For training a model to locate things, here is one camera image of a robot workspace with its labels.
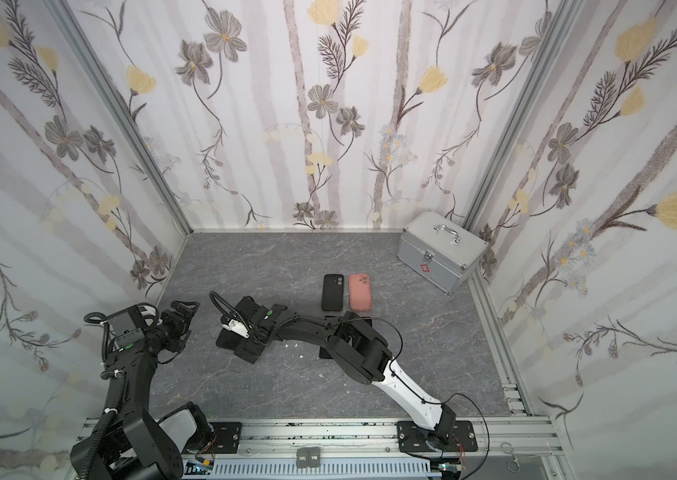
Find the black phone case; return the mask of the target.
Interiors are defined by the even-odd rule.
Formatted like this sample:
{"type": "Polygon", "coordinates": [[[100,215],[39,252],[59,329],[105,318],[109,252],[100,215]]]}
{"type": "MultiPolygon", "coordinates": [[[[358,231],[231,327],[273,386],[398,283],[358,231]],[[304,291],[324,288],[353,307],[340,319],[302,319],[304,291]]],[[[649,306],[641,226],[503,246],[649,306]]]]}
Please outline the black phone case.
{"type": "Polygon", "coordinates": [[[322,282],[320,307],[326,312],[341,312],[344,309],[345,276],[326,274],[322,282]]]}

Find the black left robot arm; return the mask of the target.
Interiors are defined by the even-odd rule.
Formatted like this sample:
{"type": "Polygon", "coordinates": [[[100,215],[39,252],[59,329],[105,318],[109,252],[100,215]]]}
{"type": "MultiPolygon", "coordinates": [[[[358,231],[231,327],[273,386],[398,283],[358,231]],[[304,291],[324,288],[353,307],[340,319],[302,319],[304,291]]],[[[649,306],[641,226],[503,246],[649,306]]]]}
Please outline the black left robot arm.
{"type": "Polygon", "coordinates": [[[104,409],[70,461],[80,479],[180,479],[182,446],[150,415],[150,386],[160,354],[180,354],[200,303],[174,301],[166,311],[142,302],[112,314],[90,312],[84,323],[104,329],[104,409]]]}

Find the pink phone case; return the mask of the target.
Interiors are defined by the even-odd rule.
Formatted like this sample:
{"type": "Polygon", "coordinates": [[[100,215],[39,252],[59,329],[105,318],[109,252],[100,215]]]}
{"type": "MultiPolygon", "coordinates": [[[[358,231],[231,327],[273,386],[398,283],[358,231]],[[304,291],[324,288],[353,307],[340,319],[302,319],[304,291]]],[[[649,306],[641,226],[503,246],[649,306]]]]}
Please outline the pink phone case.
{"type": "Polygon", "coordinates": [[[349,277],[350,306],[353,311],[364,312],[373,308],[370,276],[366,273],[351,274],[349,277]]]}

